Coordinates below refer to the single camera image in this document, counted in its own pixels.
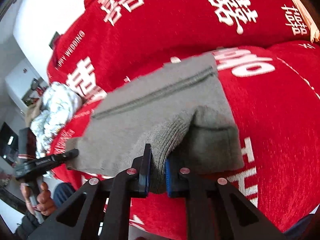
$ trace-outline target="person's arm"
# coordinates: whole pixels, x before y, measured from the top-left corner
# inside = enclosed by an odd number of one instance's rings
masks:
[[[34,216],[34,208],[32,207],[29,199],[29,188],[24,184],[21,184],[20,189],[26,201],[28,211],[22,218],[21,225],[15,231],[14,237],[16,240],[26,240],[28,236],[39,226],[39,223]],[[41,184],[41,189],[42,192],[37,197],[39,204],[36,208],[41,211],[41,214],[50,216],[57,208],[51,198],[51,192],[48,190],[48,185],[45,182]]]

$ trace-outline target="dark jacket sleeve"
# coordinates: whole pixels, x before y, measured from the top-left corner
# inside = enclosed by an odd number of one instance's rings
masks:
[[[38,220],[29,211],[22,218],[22,223],[14,233],[16,240],[26,240],[28,236],[39,226]]]

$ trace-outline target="folded gray cloth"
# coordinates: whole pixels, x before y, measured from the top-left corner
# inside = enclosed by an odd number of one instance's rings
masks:
[[[156,193],[164,190],[164,162],[173,151],[198,174],[243,167],[238,129],[217,75],[213,55],[205,54],[165,64],[109,93],[68,166],[115,176],[150,143]]]

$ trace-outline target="cabinet door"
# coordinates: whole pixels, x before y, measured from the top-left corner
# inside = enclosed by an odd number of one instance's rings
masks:
[[[28,59],[25,58],[6,76],[5,81],[12,92],[19,99],[22,99],[25,93],[29,91],[34,78],[37,77],[29,67]]]

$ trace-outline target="white patterned cloth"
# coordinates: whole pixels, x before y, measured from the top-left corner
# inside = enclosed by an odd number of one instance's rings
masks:
[[[45,157],[53,139],[81,106],[81,97],[65,84],[53,82],[44,92],[42,112],[30,125],[37,138],[37,158]]]

